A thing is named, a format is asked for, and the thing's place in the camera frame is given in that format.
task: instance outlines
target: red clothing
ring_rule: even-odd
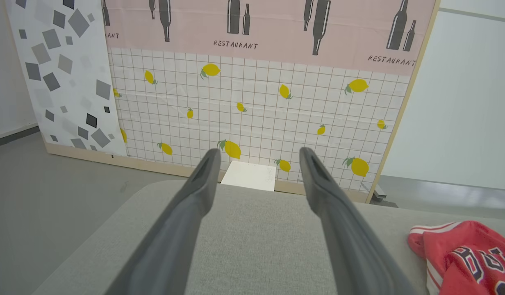
[[[414,226],[408,243],[427,261],[430,295],[505,295],[505,238],[480,222]]]

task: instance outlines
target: black bottle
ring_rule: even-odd
[[[405,52],[411,50],[411,45],[413,44],[413,38],[415,38],[415,25],[416,20],[413,21],[413,24],[411,25],[409,32],[407,32],[406,41],[404,43],[404,49],[403,49]]]
[[[400,43],[402,42],[402,36],[404,35],[404,29],[407,22],[407,2],[408,0],[402,0],[402,5],[396,13],[395,18],[393,18],[391,32],[389,33],[389,39],[387,40],[387,49],[398,50],[400,48]]]
[[[107,4],[103,0],[103,24],[110,26],[109,10],[107,9]]]
[[[311,20],[311,15],[313,14],[313,2],[314,0],[305,0],[305,9],[303,10],[303,30],[307,31],[307,25]]]
[[[154,19],[154,10],[156,9],[156,2],[155,2],[155,0],[149,0],[149,8],[151,10],[152,19]]]
[[[251,15],[249,14],[249,4],[245,4],[245,14],[243,15],[243,25],[241,27],[242,34],[249,35],[249,28],[251,25]]]
[[[169,28],[171,26],[171,0],[158,0],[159,4],[159,20],[163,26],[165,34],[165,42],[170,42]]]
[[[227,33],[240,33],[240,0],[229,0],[227,4]]]
[[[316,2],[316,14],[314,16],[314,45],[313,45],[313,55],[318,55],[318,50],[320,49],[320,43],[322,43],[323,36],[325,35],[325,29],[327,28],[327,20],[329,18],[329,9],[331,8],[331,1],[329,0],[318,0]]]

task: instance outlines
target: grid pattern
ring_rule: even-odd
[[[340,187],[361,192],[371,188],[409,82],[400,75],[276,61],[124,48],[108,53],[130,157],[194,167],[217,142],[231,140],[241,148],[240,161],[275,166],[285,159],[290,172],[277,169],[277,179],[301,183],[298,152],[306,146]],[[202,79],[208,63],[221,72]],[[157,84],[145,80],[147,70]],[[346,95],[357,78],[369,88]],[[282,84],[292,99],[281,97]],[[247,112],[237,109],[238,102]],[[388,128],[378,128],[378,120]],[[318,136],[321,124],[326,129]],[[159,142],[173,155],[163,153]],[[226,170],[236,159],[221,155]],[[342,165],[347,157],[369,163],[366,177]]]

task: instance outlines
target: gray fabric surface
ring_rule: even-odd
[[[144,187],[36,291],[103,294],[183,181]],[[477,220],[505,236],[505,220],[355,204],[419,294],[425,262],[407,245],[414,225]],[[320,220],[305,196],[218,185],[202,221],[186,294],[335,294]]]

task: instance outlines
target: lemon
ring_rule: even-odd
[[[320,136],[320,135],[322,135],[324,132],[325,132],[325,125],[324,125],[324,124],[322,124],[322,125],[320,125],[320,128],[318,128],[318,132],[317,132],[317,134]]]
[[[243,104],[241,104],[241,103],[239,103],[239,102],[236,104],[236,108],[237,108],[237,109],[238,109],[238,111],[240,111],[240,112],[247,112],[247,109],[246,109],[246,108],[244,108],[244,107],[243,107]]]
[[[223,151],[223,148],[225,147],[225,152],[229,157],[234,158],[234,159],[240,159],[241,156],[241,150],[240,147],[235,144],[232,141],[229,140],[220,140],[217,144],[219,145],[220,149]]]
[[[145,71],[145,80],[147,80],[150,84],[157,84],[156,79],[149,71]]]
[[[125,130],[121,129],[121,136],[123,136],[123,142],[127,143],[127,133],[125,133]]]
[[[282,95],[284,99],[292,99],[292,95],[291,92],[289,92],[289,88],[287,88],[287,86],[285,86],[284,84],[282,84],[282,86],[280,87],[280,95]]]
[[[378,123],[376,124],[378,128],[380,129],[387,129],[387,125],[384,123],[382,120],[378,120]]]
[[[202,77],[202,79],[203,79],[203,77],[207,78],[207,75],[214,77],[215,75],[218,75],[219,72],[220,72],[220,69],[218,68],[217,65],[207,64],[203,67],[203,69],[200,73],[200,77]]]
[[[291,170],[291,165],[284,159],[275,159],[276,165],[280,165],[280,169],[289,172]]]
[[[159,147],[167,155],[172,155],[172,148],[168,144],[160,142],[156,146]]]
[[[367,162],[360,158],[352,157],[344,160],[342,164],[346,164],[347,167],[351,166],[351,171],[358,176],[365,177],[367,172],[369,172],[369,165]]]
[[[112,92],[114,92],[114,96],[115,96],[115,97],[121,97],[121,95],[120,95],[120,93],[118,92],[118,90],[117,90],[117,89],[112,88]]]
[[[354,92],[362,92],[364,90],[366,90],[367,88],[369,87],[369,85],[367,85],[367,82],[365,82],[365,80],[363,79],[356,79],[354,81],[352,81],[351,83],[348,84],[348,86],[346,87],[346,89],[344,90],[344,92],[347,94],[348,92],[349,93],[352,93],[352,91]]]

